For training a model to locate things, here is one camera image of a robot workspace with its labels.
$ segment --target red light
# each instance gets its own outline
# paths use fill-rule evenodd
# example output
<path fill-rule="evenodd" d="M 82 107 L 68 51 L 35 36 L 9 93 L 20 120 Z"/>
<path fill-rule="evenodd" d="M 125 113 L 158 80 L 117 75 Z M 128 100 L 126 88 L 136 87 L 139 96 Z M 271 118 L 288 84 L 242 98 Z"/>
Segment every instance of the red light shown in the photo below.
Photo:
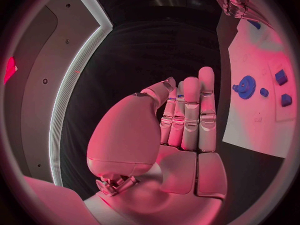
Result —
<path fill-rule="evenodd" d="M 6 67 L 6 74 L 4 77 L 4 84 L 7 83 L 7 81 L 12 77 L 12 75 L 14 75 L 14 73 L 18 70 L 17 66 L 16 66 L 16 61 L 14 59 L 14 57 L 12 56 L 7 63 L 7 67 Z"/>

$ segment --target blue gear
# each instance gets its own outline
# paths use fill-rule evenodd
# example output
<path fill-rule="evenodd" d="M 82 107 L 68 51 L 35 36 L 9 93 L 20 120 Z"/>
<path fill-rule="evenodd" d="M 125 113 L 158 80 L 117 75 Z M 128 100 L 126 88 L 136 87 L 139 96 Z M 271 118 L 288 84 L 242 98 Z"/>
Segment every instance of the blue gear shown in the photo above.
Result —
<path fill-rule="evenodd" d="M 245 76 L 238 85 L 238 95 L 242 99 L 249 99 L 252 97 L 256 89 L 255 79 L 251 76 Z"/>

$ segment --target led light strip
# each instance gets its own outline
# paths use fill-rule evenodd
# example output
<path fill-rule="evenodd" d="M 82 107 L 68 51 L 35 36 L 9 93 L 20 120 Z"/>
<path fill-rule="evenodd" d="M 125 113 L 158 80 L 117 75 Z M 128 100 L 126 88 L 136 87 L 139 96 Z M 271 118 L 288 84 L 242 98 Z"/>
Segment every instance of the led light strip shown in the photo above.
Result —
<path fill-rule="evenodd" d="M 99 27 L 84 43 L 64 75 L 55 99 L 49 130 L 49 159 L 52 178 L 58 186 L 63 186 L 60 144 L 66 109 L 81 72 L 105 36 L 106 33 Z"/>

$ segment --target white robotic hand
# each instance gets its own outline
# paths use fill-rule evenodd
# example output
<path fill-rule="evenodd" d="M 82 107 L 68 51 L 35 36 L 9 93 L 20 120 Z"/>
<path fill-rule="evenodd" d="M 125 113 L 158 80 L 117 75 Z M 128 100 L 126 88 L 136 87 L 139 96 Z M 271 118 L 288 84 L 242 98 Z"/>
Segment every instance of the white robotic hand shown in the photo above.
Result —
<path fill-rule="evenodd" d="M 101 119 L 87 147 L 87 165 L 100 178 L 96 182 L 102 192 L 113 196 L 133 185 L 133 176 L 156 162 L 161 144 L 156 112 L 175 87 L 172 77 L 158 82 L 125 97 Z"/>
<path fill-rule="evenodd" d="M 162 144 L 188 151 L 215 151 L 214 81 L 213 69 L 203 67 L 198 78 L 186 78 L 170 93 L 160 123 Z"/>

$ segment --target blue cube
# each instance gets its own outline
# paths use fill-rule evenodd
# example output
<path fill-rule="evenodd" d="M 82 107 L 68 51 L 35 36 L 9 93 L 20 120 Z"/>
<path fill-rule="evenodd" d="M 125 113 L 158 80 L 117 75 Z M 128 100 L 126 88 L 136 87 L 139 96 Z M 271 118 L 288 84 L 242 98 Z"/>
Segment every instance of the blue cube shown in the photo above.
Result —
<path fill-rule="evenodd" d="M 292 104 L 292 97 L 290 95 L 287 95 L 286 93 L 281 95 L 281 105 L 283 107 L 286 107 L 291 104 Z"/>
<path fill-rule="evenodd" d="M 288 81 L 288 77 L 283 69 L 275 74 L 277 83 L 281 86 Z"/>

